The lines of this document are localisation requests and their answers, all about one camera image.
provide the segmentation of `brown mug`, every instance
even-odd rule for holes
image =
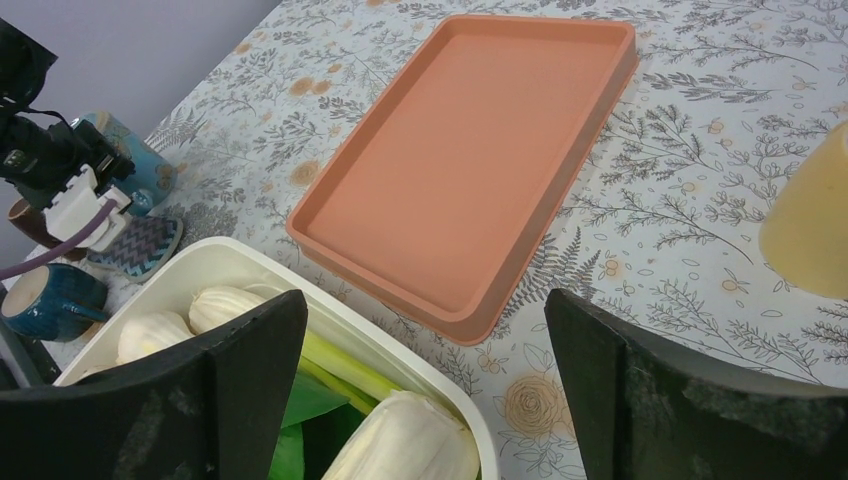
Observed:
[[[44,214],[32,208],[29,202],[23,198],[15,202],[12,208],[9,209],[9,223],[39,245],[54,248],[62,243],[47,231],[47,222],[44,220]],[[63,257],[72,262],[78,262],[85,258],[87,253],[88,250],[85,248],[75,248],[63,255]]]

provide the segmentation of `table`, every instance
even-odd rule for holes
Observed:
[[[642,59],[528,281],[467,348],[316,266],[284,229],[395,72],[462,12],[624,20]],[[180,173],[159,211],[185,220],[183,245],[237,238],[438,367],[489,421],[504,480],[584,478],[542,313],[552,287],[722,360],[848,387],[848,303],[783,281],[757,247],[780,188],[848,116],[847,29],[830,0],[284,0],[151,135]],[[107,281],[113,310],[137,288]],[[64,366],[84,342],[50,348]]]

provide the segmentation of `white connector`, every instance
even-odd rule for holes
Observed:
[[[79,175],[72,177],[67,185],[68,189],[56,194],[52,206],[44,210],[47,231],[63,242],[68,240],[82,230],[103,208],[106,200],[111,198],[118,203],[117,207],[112,210],[106,221],[77,245],[79,248],[96,252],[106,250],[129,223],[127,214],[119,212],[130,204],[130,198],[114,186],[98,197],[94,193],[97,177],[89,165],[83,165]]]

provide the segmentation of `cup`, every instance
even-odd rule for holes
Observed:
[[[760,228],[778,275],[824,297],[848,298],[848,122],[833,129],[792,176]]]
[[[71,125],[81,120],[91,122],[112,146],[135,164],[135,173],[125,180],[112,180],[116,187],[132,198],[133,203],[127,210],[130,215],[143,217],[167,198],[177,181],[177,170],[167,160],[109,112],[86,113]]]
[[[47,231],[44,214],[32,208],[29,202],[23,198],[15,202],[12,208],[9,209],[8,218],[9,223],[39,245],[54,248],[62,243]],[[63,257],[72,262],[78,262],[85,258],[87,252],[85,248],[75,248],[63,255]]]
[[[0,304],[0,318],[21,335],[68,342],[108,320],[106,293],[106,285],[79,268],[52,263],[21,275]]]

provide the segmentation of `wall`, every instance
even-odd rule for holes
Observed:
[[[108,110],[147,134],[277,3],[0,0],[0,17],[59,57],[34,108],[68,119]],[[3,215],[16,199],[14,189],[0,182]],[[0,268],[33,247],[5,220],[0,245]]]

